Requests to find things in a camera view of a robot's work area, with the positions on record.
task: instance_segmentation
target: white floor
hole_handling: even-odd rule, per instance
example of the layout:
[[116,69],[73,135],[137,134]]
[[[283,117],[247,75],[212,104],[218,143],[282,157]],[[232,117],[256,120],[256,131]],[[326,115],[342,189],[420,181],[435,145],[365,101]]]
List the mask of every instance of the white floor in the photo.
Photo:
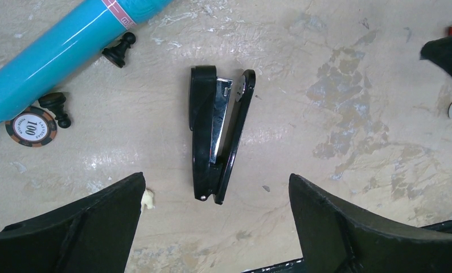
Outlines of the white floor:
[[[0,67],[79,0],[0,1]],[[452,218],[452,79],[421,47],[452,1],[177,0],[118,69],[61,84],[70,129],[42,148],[0,125],[0,230],[144,172],[126,272],[241,272],[298,258],[288,177],[414,226]],[[223,206],[194,199],[190,67],[258,75]]]

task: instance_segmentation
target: blue plastic bottle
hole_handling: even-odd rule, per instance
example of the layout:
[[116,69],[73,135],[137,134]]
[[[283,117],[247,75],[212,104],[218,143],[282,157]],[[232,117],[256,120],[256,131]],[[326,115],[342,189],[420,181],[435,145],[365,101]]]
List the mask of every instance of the blue plastic bottle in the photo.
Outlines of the blue plastic bottle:
[[13,119],[79,66],[172,0],[85,0],[0,70],[0,122]]

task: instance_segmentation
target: pink label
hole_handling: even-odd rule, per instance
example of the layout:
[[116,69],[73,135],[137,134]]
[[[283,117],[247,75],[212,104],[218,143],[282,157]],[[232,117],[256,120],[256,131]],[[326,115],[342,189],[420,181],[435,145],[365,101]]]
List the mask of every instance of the pink label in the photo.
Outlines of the pink label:
[[129,14],[127,14],[119,5],[117,0],[102,0],[102,2],[126,29],[130,29],[137,25]]

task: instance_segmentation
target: stapler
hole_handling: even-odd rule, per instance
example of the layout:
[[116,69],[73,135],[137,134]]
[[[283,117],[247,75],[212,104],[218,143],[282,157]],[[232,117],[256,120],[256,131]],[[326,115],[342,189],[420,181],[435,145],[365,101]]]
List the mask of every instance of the stapler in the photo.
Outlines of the stapler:
[[[215,203],[223,204],[255,84],[253,70],[244,71],[237,88],[232,91],[233,81],[218,77],[216,67],[191,68],[192,175],[194,196],[200,201],[214,195]],[[234,96],[234,102],[227,124],[231,96]]]

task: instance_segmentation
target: black plastic object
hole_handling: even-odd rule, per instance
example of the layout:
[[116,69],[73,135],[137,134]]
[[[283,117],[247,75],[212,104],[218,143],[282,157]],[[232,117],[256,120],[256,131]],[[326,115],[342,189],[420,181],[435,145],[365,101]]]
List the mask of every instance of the black plastic object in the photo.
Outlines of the black plastic object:
[[425,44],[421,58],[437,64],[452,77],[452,36]]
[[135,173],[0,232],[0,272],[123,273],[146,188]]
[[306,273],[305,260],[296,259],[288,262],[275,264],[274,266],[267,266],[255,270],[244,271],[243,273]]
[[65,110],[63,109],[66,101],[67,98],[60,92],[46,94],[38,99],[40,107],[46,108],[54,113],[57,124],[60,128],[64,129],[69,128],[70,125],[72,125],[72,121],[68,118],[68,114],[65,113]]
[[125,52],[135,44],[135,41],[135,35],[131,32],[126,32],[118,45],[104,49],[102,54],[117,67],[122,68],[125,65]]
[[298,175],[289,191],[305,272],[452,272],[452,234],[439,226],[391,221]]
[[[255,83],[255,72],[246,70],[238,89],[232,92],[232,81],[218,78],[216,67],[191,69],[189,126],[194,196],[198,200],[206,201],[214,195],[215,203],[221,205],[224,201]],[[230,94],[235,96],[235,103],[226,137],[219,143],[226,128],[224,120]]]

